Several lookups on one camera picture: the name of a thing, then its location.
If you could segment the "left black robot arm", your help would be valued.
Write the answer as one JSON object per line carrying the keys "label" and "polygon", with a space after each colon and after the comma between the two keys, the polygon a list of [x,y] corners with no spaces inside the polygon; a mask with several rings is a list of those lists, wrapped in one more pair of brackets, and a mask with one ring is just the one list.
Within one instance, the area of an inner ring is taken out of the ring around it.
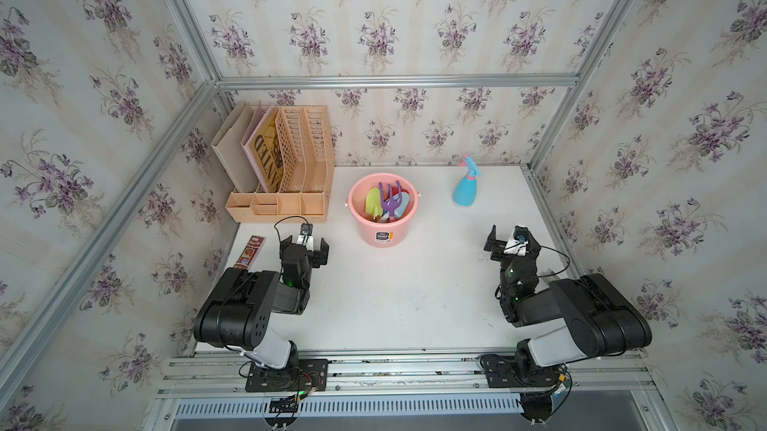
{"label": "left black robot arm", "polygon": [[274,313],[301,315],[311,297],[312,272],[328,263],[330,245],[303,234],[280,241],[281,269],[253,271],[266,240],[251,236],[236,264],[227,268],[199,310],[194,339],[235,351],[271,372],[298,371],[297,345],[270,327]]}

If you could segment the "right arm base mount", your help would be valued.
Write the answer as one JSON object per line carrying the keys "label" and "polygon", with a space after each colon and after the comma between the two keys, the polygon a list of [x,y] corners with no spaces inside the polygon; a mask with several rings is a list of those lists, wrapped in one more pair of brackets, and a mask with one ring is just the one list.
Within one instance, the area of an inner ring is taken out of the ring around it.
{"label": "right arm base mount", "polygon": [[485,373],[489,388],[557,389],[567,381],[564,364],[540,367],[526,354],[484,354],[479,357],[479,365]]}

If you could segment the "light blue trowel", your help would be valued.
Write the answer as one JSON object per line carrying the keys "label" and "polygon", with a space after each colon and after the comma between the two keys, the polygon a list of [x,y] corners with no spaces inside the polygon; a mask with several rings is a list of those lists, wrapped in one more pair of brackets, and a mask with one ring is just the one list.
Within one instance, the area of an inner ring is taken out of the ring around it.
{"label": "light blue trowel", "polygon": [[410,201],[411,197],[406,191],[402,191],[395,196],[395,204],[397,205],[393,211],[393,216],[395,219],[401,219],[405,215]]}

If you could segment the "purple rake pink handle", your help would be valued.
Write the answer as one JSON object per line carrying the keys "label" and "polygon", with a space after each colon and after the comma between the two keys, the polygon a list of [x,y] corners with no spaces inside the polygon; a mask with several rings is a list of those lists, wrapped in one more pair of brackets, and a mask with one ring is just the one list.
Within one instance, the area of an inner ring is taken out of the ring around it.
{"label": "purple rake pink handle", "polygon": [[383,216],[380,218],[380,222],[395,220],[395,217],[393,216],[393,211],[397,207],[395,204],[395,196],[402,191],[401,183],[399,181],[395,182],[394,187],[392,185],[387,186],[387,198],[384,199],[382,197]]}

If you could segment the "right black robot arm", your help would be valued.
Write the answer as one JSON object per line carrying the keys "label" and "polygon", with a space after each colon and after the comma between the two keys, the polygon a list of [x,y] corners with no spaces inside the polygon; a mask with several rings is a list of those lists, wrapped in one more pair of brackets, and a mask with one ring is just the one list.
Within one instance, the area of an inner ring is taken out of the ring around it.
{"label": "right black robot arm", "polygon": [[646,318],[599,273],[555,279],[539,290],[537,259],[545,247],[528,228],[518,225],[509,239],[501,240],[493,227],[483,250],[499,263],[495,299],[508,323],[521,328],[557,319],[564,322],[517,345],[519,368],[537,371],[619,355],[651,343]]}

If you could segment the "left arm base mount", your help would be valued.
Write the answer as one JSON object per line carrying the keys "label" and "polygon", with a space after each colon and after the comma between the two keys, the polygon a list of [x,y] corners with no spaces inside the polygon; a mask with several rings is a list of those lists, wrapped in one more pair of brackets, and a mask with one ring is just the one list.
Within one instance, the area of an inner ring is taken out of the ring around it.
{"label": "left arm base mount", "polygon": [[311,391],[325,391],[327,387],[328,359],[300,359],[284,369],[259,367],[250,363],[245,374],[245,390],[251,393],[285,392],[303,395]]}

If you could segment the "green shovel wooden handle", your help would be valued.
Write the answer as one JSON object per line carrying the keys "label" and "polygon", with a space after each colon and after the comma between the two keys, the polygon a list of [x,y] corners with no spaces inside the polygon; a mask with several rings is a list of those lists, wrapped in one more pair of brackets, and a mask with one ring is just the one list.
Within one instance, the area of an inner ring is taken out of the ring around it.
{"label": "green shovel wooden handle", "polygon": [[381,190],[378,187],[370,189],[365,199],[365,213],[371,221],[379,221],[384,214]]}

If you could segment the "blue pink spray bottle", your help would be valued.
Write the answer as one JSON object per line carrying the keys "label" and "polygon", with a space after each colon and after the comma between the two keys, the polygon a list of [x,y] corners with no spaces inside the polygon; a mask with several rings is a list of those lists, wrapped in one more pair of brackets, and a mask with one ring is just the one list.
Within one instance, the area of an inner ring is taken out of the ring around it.
{"label": "blue pink spray bottle", "polygon": [[477,199],[477,179],[481,176],[481,171],[470,155],[463,158],[461,166],[465,167],[467,172],[453,190],[453,203],[458,207],[471,207]]}

